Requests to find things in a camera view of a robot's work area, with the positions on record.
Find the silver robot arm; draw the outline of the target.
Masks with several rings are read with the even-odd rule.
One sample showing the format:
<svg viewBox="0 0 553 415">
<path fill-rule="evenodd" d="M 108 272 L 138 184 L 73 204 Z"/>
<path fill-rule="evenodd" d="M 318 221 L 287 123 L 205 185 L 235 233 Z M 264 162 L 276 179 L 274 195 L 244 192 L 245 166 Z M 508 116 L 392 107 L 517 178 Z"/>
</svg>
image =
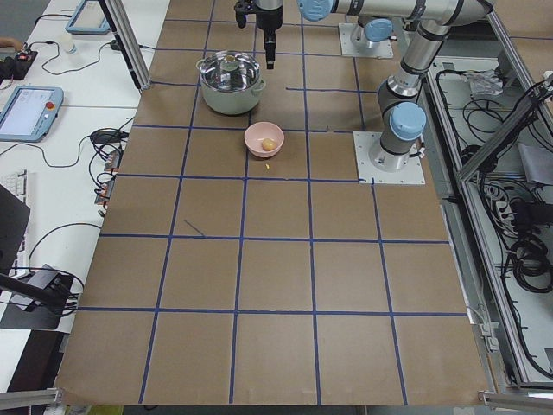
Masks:
<svg viewBox="0 0 553 415">
<path fill-rule="evenodd" d="M 476 22 L 493 11 L 493 1 L 299 1 L 303 18 L 318 22 L 332 13 L 349 16 L 392 16 L 418 20 L 416 33 L 400 67 L 378 89 L 384 130 L 369 150 L 371 163 L 396 173 L 410 158 L 413 143 L 423 134 L 426 115 L 416 104 L 422 78 L 452 27 Z"/>
<path fill-rule="evenodd" d="M 310 22 L 319 22 L 337 10 L 337 1 L 297 1 L 302 17 Z M 358 16 L 359 29 L 353 31 L 355 42 L 378 43 L 388 40 L 392 33 L 389 19 L 362 16 L 360 9 L 363 1 L 352 1 L 346 12 L 349 16 Z M 237 25 L 243 28 L 247 15 L 256 16 L 256 25 L 263 31 L 266 68 L 274 68 L 277 50 L 277 31 L 283 25 L 283 1 L 237 1 L 235 6 Z"/>
</svg>

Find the person hand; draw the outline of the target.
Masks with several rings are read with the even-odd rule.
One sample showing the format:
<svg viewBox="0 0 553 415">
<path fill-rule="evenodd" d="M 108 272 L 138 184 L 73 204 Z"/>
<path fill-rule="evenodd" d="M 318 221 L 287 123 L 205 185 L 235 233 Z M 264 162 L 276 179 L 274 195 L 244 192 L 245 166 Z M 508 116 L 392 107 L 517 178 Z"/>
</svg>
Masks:
<svg viewBox="0 0 553 415">
<path fill-rule="evenodd" d="M 23 48 L 23 43 L 16 38 L 1 36 L 0 48 L 13 48 L 14 50 L 21 50 Z"/>
</svg>

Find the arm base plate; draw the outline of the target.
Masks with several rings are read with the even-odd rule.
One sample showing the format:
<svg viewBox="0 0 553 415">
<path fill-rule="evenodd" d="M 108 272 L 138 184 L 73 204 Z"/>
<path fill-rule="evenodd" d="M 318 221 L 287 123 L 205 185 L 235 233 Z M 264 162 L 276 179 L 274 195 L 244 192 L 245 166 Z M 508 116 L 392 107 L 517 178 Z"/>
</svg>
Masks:
<svg viewBox="0 0 553 415">
<path fill-rule="evenodd" d="M 421 157 L 413 142 L 410 151 L 400 156 L 386 152 L 380 131 L 355 131 L 354 150 L 361 184 L 422 186 L 425 184 Z"/>
<path fill-rule="evenodd" d="M 369 41 L 364 30 L 357 23 L 340 23 L 340 50 L 346 57 L 361 57 L 372 59 L 392 59 L 391 41 Z"/>
</svg>

